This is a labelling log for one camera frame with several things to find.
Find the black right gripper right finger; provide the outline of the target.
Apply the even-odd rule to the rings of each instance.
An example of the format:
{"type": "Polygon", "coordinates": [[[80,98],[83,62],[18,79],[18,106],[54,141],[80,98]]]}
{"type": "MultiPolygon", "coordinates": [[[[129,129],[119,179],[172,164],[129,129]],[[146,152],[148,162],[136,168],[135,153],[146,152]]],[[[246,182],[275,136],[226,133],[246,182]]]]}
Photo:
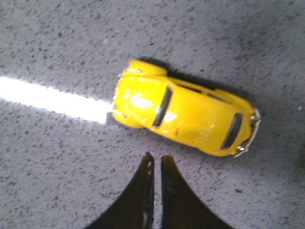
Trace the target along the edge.
{"type": "Polygon", "coordinates": [[[163,229],[230,229],[193,192],[176,166],[173,156],[163,156],[163,229]]]}

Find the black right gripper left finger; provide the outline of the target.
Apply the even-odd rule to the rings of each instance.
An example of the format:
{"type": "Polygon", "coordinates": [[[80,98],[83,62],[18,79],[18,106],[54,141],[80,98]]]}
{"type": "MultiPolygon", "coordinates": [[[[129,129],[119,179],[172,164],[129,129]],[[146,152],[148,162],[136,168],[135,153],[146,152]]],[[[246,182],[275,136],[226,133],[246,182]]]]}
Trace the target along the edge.
{"type": "Polygon", "coordinates": [[[145,153],[116,201],[88,229],[151,229],[154,207],[154,158],[145,153]]]}

